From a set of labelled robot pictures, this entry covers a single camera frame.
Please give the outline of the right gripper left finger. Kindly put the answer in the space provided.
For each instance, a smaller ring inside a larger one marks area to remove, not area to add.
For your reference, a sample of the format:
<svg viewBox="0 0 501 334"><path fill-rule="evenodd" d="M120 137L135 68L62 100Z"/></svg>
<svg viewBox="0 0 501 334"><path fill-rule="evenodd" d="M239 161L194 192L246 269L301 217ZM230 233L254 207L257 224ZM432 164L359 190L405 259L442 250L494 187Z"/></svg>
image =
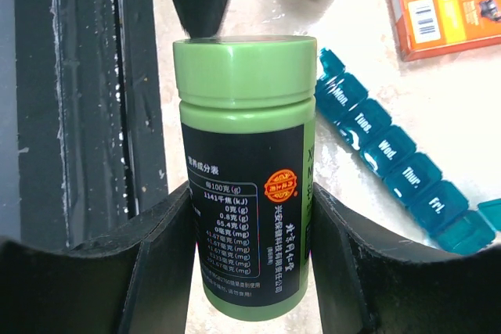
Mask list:
<svg viewBox="0 0 501 334"><path fill-rule="evenodd" d="M187 185L72 250L1 240L4 333L182 333L195 239Z"/></svg>

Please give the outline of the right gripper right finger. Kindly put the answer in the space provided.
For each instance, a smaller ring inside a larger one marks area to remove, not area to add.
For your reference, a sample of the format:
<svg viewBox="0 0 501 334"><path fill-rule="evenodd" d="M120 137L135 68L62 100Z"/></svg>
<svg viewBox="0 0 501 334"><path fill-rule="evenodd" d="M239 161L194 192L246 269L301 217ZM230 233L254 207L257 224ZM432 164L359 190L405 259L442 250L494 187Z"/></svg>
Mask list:
<svg viewBox="0 0 501 334"><path fill-rule="evenodd" d="M325 333L497 333L500 248L459 256L404 238L313 187Z"/></svg>

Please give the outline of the teal weekly pill organizer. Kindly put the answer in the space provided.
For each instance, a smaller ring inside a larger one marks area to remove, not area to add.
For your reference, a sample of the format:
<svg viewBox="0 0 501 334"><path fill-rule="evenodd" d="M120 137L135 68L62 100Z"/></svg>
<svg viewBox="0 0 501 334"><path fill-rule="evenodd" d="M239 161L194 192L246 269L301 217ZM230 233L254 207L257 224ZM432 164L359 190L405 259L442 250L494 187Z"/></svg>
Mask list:
<svg viewBox="0 0 501 334"><path fill-rule="evenodd" d="M318 111L443 250L468 255L493 244L500 201L473 209L466 196L398 125L356 76L328 49L315 87Z"/></svg>

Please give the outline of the green pill bottle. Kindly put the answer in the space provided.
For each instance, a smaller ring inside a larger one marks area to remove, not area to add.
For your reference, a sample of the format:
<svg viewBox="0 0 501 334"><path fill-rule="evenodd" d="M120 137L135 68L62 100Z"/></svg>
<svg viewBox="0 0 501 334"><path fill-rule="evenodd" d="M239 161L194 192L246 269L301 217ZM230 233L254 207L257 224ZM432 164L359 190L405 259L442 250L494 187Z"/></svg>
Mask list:
<svg viewBox="0 0 501 334"><path fill-rule="evenodd" d="M243 321L293 309L308 284L316 40L173 44L204 292Z"/></svg>

